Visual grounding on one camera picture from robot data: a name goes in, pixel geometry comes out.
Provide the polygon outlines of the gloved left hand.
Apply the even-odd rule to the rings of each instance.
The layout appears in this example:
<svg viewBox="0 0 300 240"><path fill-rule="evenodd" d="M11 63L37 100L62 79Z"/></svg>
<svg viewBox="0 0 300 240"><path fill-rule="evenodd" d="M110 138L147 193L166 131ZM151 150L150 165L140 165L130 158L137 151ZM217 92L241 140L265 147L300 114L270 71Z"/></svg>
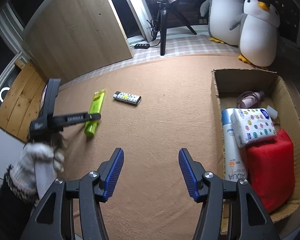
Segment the gloved left hand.
<svg viewBox="0 0 300 240"><path fill-rule="evenodd" d="M27 143L18 161L8 168L7 182L15 195L25 202L44 196L57 174L64 171L65 141L54 134L50 142Z"/></svg>

